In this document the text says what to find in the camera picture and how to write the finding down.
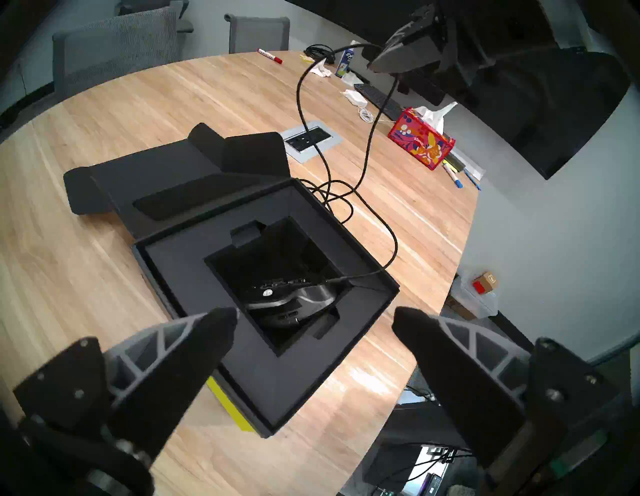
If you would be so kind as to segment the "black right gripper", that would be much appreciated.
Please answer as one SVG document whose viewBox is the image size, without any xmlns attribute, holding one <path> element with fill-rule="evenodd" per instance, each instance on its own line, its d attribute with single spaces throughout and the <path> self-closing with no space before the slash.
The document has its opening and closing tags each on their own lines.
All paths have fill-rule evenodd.
<svg viewBox="0 0 640 496">
<path fill-rule="evenodd" d="M 498 61 L 558 47 L 539 1 L 437 3 L 444 20 L 415 20 L 398 29 L 367 68 L 402 74 L 440 62 L 435 85 L 466 90 Z"/>
</svg>

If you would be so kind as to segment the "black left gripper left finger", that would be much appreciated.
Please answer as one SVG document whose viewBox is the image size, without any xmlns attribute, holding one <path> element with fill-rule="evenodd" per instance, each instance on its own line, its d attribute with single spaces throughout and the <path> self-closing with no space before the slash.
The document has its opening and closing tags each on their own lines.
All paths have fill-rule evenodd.
<svg viewBox="0 0 640 496">
<path fill-rule="evenodd" d="M 161 452 L 234 343 L 239 311 L 143 329 L 107 351 L 73 342 L 13 390 L 25 417 L 10 435 L 10 465 L 145 465 Z"/>
</svg>

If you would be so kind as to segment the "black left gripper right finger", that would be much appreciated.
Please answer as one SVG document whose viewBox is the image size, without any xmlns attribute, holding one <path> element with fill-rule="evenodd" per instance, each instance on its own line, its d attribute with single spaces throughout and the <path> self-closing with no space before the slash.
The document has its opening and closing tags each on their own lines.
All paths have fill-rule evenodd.
<svg viewBox="0 0 640 496">
<path fill-rule="evenodd" d="M 551 338 L 527 351 L 407 306 L 392 330 L 483 470 L 478 495 L 605 495 L 624 465 L 625 396 Z"/>
</svg>

